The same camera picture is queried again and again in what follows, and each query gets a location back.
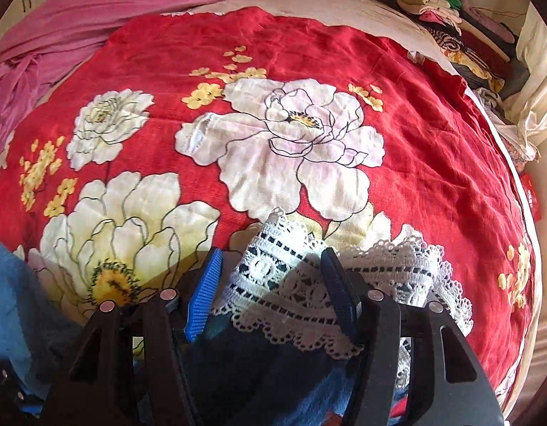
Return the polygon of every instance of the dark blue fabric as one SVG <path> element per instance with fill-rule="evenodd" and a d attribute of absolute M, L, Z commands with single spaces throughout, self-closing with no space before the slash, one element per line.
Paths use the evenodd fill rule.
<path fill-rule="evenodd" d="M 80 330 L 0 244 L 0 364 L 11 364 L 27 394 L 46 397 Z M 212 426 L 321 425 L 329 409 L 344 413 L 359 363 L 334 360 L 324 349 L 271 344 L 261 329 L 236 330 L 230 316 L 209 317 L 199 339 L 180 350 L 195 403 Z M 139 411 L 152 424 L 145 371 L 141 362 L 135 368 Z"/>
<path fill-rule="evenodd" d="M 0 244 L 0 365 L 11 364 L 26 394 L 47 396 L 80 330 L 47 299 L 27 264 Z"/>
<path fill-rule="evenodd" d="M 229 315 L 211 316 L 182 353 L 203 422 L 216 426 L 319 426 L 328 410 L 344 413 L 359 364 L 271 344 L 261 329 L 236 330 Z"/>

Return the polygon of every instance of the red floral bedspread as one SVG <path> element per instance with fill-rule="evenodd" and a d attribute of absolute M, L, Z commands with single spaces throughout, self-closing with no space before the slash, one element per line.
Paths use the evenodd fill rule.
<path fill-rule="evenodd" d="M 510 169 L 465 84 L 389 39 L 257 8 L 142 16 L 0 155 L 0 240 L 78 321 L 244 248 L 280 206 L 329 244 L 445 247 L 491 384 L 531 318 Z"/>

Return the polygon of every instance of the white flower print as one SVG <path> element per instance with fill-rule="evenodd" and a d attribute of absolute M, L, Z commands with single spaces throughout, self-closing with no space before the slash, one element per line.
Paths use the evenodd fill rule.
<path fill-rule="evenodd" d="M 358 100 L 314 79 L 240 79 L 224 100 L 240 113 L 206 113 L 184 123 L 175 149 L 199 165 L 218 162 L 230 204 L 265 221 L 277 206 L 297 209 L 301 186 L 326 219 L 343 221 L 368 203 L 358 165 L 382 164 L 384 140 L 363 126 Z"/>
<path fill-rule="evenodd" d="M 176 173 L 89 182 L 74 211 L 45 226 L 28 264 L 75 320 L 106 299 L 141 300 L 175 284 L 210 249 L 219 211 L 200 201 L 177 205 L 180 195 Z"/>
<path fill-rule="evenodd" d="M 364 210 L 353 214 L 345 221 L 329 223 L 326 230 L 323 230 L 317 221 L 301 213 L 294 212 L 286 216 L 291 222 L 302 225 L 307 234 L 312 234 L 317 240 L 323 240 L 328 246 L 339 251 L 367 251 L 380 240 L 390 240 L 398 245 L 409 237 L 423 238 L 423 234 L 409 224 L 403 224 L 400 233 L 392 238 L 390 219 L 383 211 L 374 215 L 371 203 L 367 203 Z M 234 232 L 230 236 L 229 252 L 237 252 L 240 259 L 250 240 L 259 233 L 262 226 L 262 223 L 252 223 L 246 229 Z"/>
<path fill-rule="evenodd" d="M 25 249 L 23 248 L 23 245 L 19 245 L 15 251 L 13 251 L 13 254 L 17 256 L 21 261 L 25 260 Z"/>
<path fill-rule="evenodd" d="M 7 136 L 7 140 L 5 141 L 5 147 L 0 153 L 0 172 L 2 168 L 7 168 L 7 162 L 5 160 L 7 159 L 7 154 L 9 153 L 9 143 L 13 139 L 14 134 L 14 131 L 11 131 L 11 133 L 9 133 L 9 135 Z"/>
<path fill-rule="evenodd" d="M 108 91 L 80 109 L 74 135 L 66 146 L 70 166 L 79 171 L 90 162 L 114 160 L 131 137 L 149 118 L 153 96 L 143 91 Z"/>

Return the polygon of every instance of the pink sheet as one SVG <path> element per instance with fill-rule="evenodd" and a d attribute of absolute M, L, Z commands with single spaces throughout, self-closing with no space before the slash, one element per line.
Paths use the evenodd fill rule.
<path fill-rule="evenodd" d="M 39 98 L 130 18 L 221 0 L 47 0 L 0 41 L 0 151 Z"/>

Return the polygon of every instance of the white lace doily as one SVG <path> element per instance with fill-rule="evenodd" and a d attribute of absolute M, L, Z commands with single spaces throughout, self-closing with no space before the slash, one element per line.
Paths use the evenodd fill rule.
<path fill-rule="evenodd" d="M 250 241 L 230 274 L 213 314 L 232 313 L 236 329 L 262 327 L 273 344 L 291 341 L 301 351 L 324 348 L 335 359 L 349 359 L 362 348 L 343 335 L 319 269 L 327 245 L 290 222 L 277 208 Z M 459 282 L 451 279 L 451 264 L 443 261 L 443 247 L 427 245 L 412 236 L 399 244 L 381 240 L 367 251 L 351 247 L 337 252 L 345 269 L 411 306 L 440 301 L 463 334 L 473 326 L 471 302 L 463 298 Z M 397 387 L 409 382 L 409 341 L 402 339 Z"/>

